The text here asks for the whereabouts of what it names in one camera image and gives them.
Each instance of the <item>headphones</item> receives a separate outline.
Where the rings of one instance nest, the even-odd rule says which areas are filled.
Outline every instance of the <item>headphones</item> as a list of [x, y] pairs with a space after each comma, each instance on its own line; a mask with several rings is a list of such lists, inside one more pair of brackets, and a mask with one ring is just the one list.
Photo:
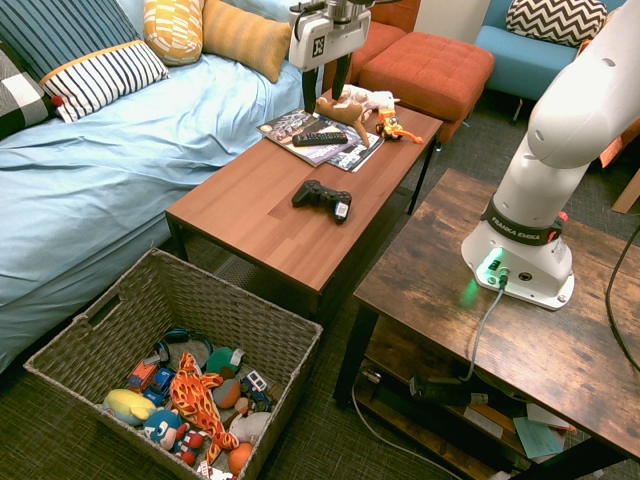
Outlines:
[[[164, 338], [159, 342], [157, 342], [154, 345], [153, 349], [156, 352], [158, 352], [158, 355], [160, 355], [160, 363], [162, 365], [166, 365], [167, 363], [169, 363], [169, 360], [171, 359], [171, 355], [169, 353], [169, 346], [167, 344], [185, 343], [189, 340], [196, 340], [204, 343], [204, 345], [207, 347], [207, 351], [209, 352], [209, 355], [207, 356], [207, 360], [208, 360], [208, 358], [213, 353], [213, 347], [211, 346], [211, 343], [209, 342], [209, 340], [207, 340], [207, 338], [204, 336], [204, 333], [196, 332], [195, 330], [187, 330], [186, 328], [182, 328], [182, 327], [173, 328], [169, 330], [167, 333], [165, 333]], [[207, 368], [207, 360], [205, 360], [205, 362], [202, 365], [200, 365], [200, 369], [203, 372]]]

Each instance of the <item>rustic wooden table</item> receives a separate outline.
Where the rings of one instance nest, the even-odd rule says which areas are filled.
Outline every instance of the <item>rustic wooden table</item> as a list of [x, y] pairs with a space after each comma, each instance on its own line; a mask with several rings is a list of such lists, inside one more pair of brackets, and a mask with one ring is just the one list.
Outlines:
[[[337, 270], [342, 278], [330, 295], [332, 305], [350, 295], [377, 246], [398, 216], [382, 214], [383, 206], [400, 192], [411, 212], [422, 184], [442, 121], [397, 107], [403, 127], [421, 136], [425, 144], [409, 139], [386, 141], [357, 171], [345, 172], [332, 165], [313, 168], [292, 153], [263, 139], [222, 168], [215, 175], [173, 204], [166, 212], [179, 255], [187, 259], [181, 229], [188, 229], [269, 271], [308, 293], [308, 316], [318, 317], [323, 293]], [[365, 123], [375, 129], [377, 117]], [[400, 183], [425, 155], [415, 192], [401, 189]], [[291, 198], [305, 180], [318, 180], [334, 190], [344, 190], [353, 198], [349, 216], [337, 225], [323, 209], [293, 208]], [[368, 254], [357, 254], [357, 251]], [[325, 308], [329, 315], [335, 308]]]
[[[476, 285], [460, 246], [494, 191], [447, 171], [358, 286], [355, 297], [361, 306], [334, 393], [340, 404], [350, 401], [364, 358], [404, 384], [421, 363], [430, 361], [431, 351], [468, 365], [476, 331], [496, 292]], [[609, 278], [625, 243], [571, 220], [563, 235], [573, 252], [576, 276], [569, 303], [551, 312], [503, 297], [482, 333], [476, 369], [591, 439], [534, 465], [518, 479], [572, 479], [627, 457], [640, 458], [640, 374], [616, 342], [605, 306]], [[632, 247], [616, 276], [612, 307], [622, 335], [640, 359], [638, 271], [640, 249]], [[378, 340], [370, 345], [372, 335]], [[389, 345], [392, 337], [397, 338], [395, 351]], [[410, 346], [416, 342], [418, 347]], [[437, 363], [442, 357], [434, 358]], [[363, 404], [463, 473], [472, 478], [492, 474], [443, 447], [439, 439], [416, 433], [415, 425], [388, 407], [367, 405], [367, 398], [372, 397], [363, 397]], [[517, 437], [500, 440], [522, 450]]]

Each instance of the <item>game controller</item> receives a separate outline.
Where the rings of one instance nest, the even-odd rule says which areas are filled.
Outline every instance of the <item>game controller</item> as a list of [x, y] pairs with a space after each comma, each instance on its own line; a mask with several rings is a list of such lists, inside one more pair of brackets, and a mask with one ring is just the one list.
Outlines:
[[307, 180], [293, 196], [291, 203], [294, 207], [304, 207], [305, 205], [324, 207], [333, 214], [333, 219], [337, 224], [342, 224], [349, 215], [351, 194], [323, 187], [317, 180]]

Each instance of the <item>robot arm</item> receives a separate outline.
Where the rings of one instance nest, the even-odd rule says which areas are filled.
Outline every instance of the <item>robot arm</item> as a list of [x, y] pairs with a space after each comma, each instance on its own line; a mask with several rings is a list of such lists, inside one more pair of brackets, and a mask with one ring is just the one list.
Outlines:
[[315, 83], [318, 67], [338, 60], [333, 80], [332, 97], [338, 100], [342, 93], [351, 54], [362, 48], [371, 24], [371, 12], [367, 10], [373, 0], [312, 0], [310, 3], [291, 7], [289, 21], [293, 26], [289, 46], [289, 62], [302, 71], [302, 88], [305, 110], [315, 108]]
[[462, 244], [481, 285], [556, 310], [574, 287], [561, 212], [589, 164], [640, 118], [640, 0], [627, 0], [552, 82], [482, 221]]

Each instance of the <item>magazine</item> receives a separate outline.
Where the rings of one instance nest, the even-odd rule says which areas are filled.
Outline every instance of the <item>magazine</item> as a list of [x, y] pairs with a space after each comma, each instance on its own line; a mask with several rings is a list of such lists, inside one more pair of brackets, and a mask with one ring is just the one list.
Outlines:
[[358, 170], [364, 164], [364, 162], [366, 162], [371, 157], [371, 155], [373, 155], [373, 152], [375, 152], [378, 147], [382, 145], [382, 142], [384, 142], [382, 137], [374, 135], [373, 133], [367, 133], [367, 135], [369, 136], [369, 147], [366, 147], [364, 142], [360, 138], [360, 135], [358, 135], [353, 127], [324, 117], [322, 115], [320, 115], [320, 120], [343, 131], [347, 135], [347, 137], [355, 138], [355, 143], [349, 144], [347, 148], [338, 153], [335, 153], [331, 158], [327, 160], [327, 163], [330, 163], [334, 167], [338, 167], [347, 172], [355, 172], [356, 170]]
[[335, 125], [329, 124], [328, 122], [320, 119], [318, 115], [312, 115], [305, 112], [302, 108], [296, 108], [275, 120], [267, 122], [264, 125], [260, 125], [257, 128], [269, 140], [277, 143], [283, 148], [286, 148], [291, 153], [297, 155], [314, 167], [326, 162], [337, 153], [356, 144], [359, 140], [359, 137], [355, 134], [354, 130], [353, 133], [347, 134], [347, 143], [295, 147], [292, 143], [292, 139], [295, 134], [341, 131], [341, 129], [337, 128]]

